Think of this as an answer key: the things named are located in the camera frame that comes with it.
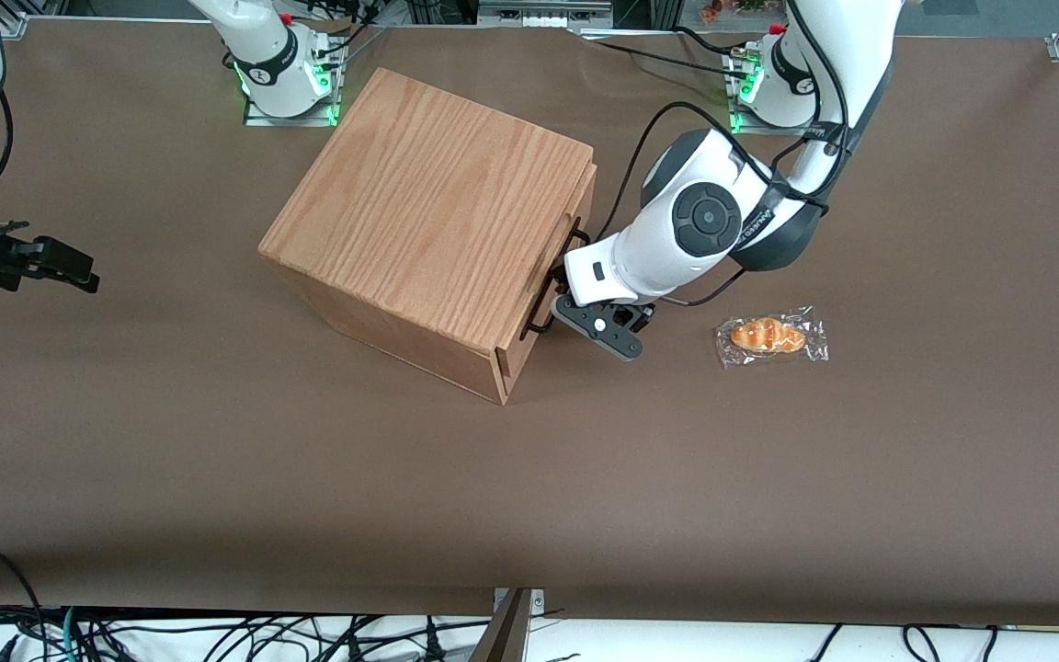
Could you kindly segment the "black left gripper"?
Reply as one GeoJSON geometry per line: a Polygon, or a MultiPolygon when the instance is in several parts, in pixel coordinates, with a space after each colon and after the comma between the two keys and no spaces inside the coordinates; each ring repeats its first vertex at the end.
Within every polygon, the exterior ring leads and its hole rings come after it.
{"type": "MultiPolygon", "coordinates": [[[[548,271],[548,297],[570,291],[563,261],[555,261],[548,271]]],[[[613,334],[639,334],[650,324],[656,304],[609,304],[609,330],[613,334]]]]}

